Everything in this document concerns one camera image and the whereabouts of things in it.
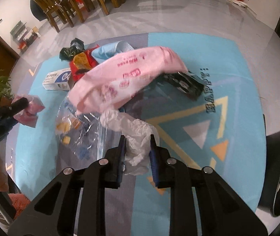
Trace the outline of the clear zip plastic bag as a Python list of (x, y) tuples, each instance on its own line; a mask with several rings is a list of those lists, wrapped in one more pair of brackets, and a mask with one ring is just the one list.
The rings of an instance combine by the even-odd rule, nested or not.
[(103, 127), (99, 119), (100, 113), (78, 113), (70, 100), (64, 98), (55, 127), (62, 166), (78, 170), (103, 156)]

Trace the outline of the light blue patterned rug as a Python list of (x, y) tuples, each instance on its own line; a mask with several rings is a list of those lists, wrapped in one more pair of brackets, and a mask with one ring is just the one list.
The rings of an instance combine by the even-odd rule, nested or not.
[[(125, 112), (154, 125), (161, 146), (173, 157), (190, 167), (212, 167), (256, 210), (265, 177), (265, 122), (256, 84), (236, 43), (186, 33), (130, 35), (124, 40), (135, 48), (171, 48), (207, 84), (192, 101), (169, 83), (152, 82), (125, 104)], [(20, 86), (20, 92), (37, 95), (45, 106), (35, 128), (15, 126), (7, 140), (15, 154), (11, 176), (30, 199), (63, 168), (88, 164), (57, 142), (55, 119), (66, 93), (42, 86), (47, 73), (63, 67), (65, 63), (51, 58)]]

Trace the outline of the red yellow snack wrapper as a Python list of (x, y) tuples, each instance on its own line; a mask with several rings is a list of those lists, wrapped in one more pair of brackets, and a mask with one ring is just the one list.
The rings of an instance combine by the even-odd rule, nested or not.
[(92, 49), (87, 49), (74, 56), (74, 59), (69, 63), (74, 82), (77, 82), (85, 73), (99, 64), (91, 54), (92, 51), (99, 47), (99, 45), (96, 45)]

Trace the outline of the dark green foil packet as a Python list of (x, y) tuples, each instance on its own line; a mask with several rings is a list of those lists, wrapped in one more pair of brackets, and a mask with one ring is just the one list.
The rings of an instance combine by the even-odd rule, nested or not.
[(193, 101), (196, 101), (202, 95), (206, 85), (200, 77), (190, 71), (161, 74), (158, 80), (169, 83)]

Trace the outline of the pink printed plastic bag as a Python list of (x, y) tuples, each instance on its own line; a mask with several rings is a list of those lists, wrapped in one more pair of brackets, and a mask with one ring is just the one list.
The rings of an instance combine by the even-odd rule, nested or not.
[(76, 113), (103, 113), (119, 109), (160, 74), (188, 72), (170, 48), (145, 47), (119, 53), (76, 82), (68, 93)]

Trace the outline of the wooden dining chair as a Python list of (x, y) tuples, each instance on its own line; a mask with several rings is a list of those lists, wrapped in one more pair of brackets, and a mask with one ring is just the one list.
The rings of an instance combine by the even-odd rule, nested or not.
[(54, 19), (54, 16), (60, 18), (63, 24), (68, 23), (70, 27), (74, 27), (66, 8), (63, 6), (61, 0), (32, 0), (34, 1), (44, 12), (48, 22), (51, 27), (53, 27), (56, 32), (60, 32), (60, 29)]

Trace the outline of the orange fluffy mat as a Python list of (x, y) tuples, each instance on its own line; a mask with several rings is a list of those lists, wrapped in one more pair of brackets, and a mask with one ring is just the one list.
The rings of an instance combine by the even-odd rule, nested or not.
[(16, 214), (14, 216), (14, 219), (16, 219), (30, 204), (30, 200), (22, 193), (9, 193), (9, 198), (16, 210)]

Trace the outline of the white paper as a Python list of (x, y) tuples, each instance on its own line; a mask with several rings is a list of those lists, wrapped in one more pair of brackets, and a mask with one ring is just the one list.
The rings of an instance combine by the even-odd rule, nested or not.
[(146, 174), (150, 163), (151, 135), (154, 135), (156, 144), (159, 144), (158, 130), (145, 121), (113, 109), (105, 110), (100, 116), (100, 122), (103, 127), (121, 133), (127, 140), (124, 174)]

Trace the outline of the crumpled black green wrapper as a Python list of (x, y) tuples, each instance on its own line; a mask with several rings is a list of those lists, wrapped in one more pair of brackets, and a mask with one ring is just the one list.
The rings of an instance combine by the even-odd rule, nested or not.
[(61, 61), (71, 62), (74, 59), (74, 56), (83, 52), (84, 50), (84, 42), (78, 38), (74, 38), (70, 42), (70, 47), (63, 47), (60, 50), (59, 58)]

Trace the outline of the white blue medicine box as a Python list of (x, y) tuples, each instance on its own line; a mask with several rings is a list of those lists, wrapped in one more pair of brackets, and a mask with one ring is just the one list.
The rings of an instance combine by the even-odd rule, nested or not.
[(42, 85), (46, 90), (69, 91), (73, 86), (70, 68), (60, 69), (48, 73)]

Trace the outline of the light blue face mask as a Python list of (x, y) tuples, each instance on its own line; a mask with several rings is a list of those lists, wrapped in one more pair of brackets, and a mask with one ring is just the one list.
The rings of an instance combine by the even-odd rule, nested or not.
[(91, 55), (98, 63), (102, 63), (119, 53), (131, 50), (134, 50), (134, 48), (127, 41), (117, 41), (94, 49)]

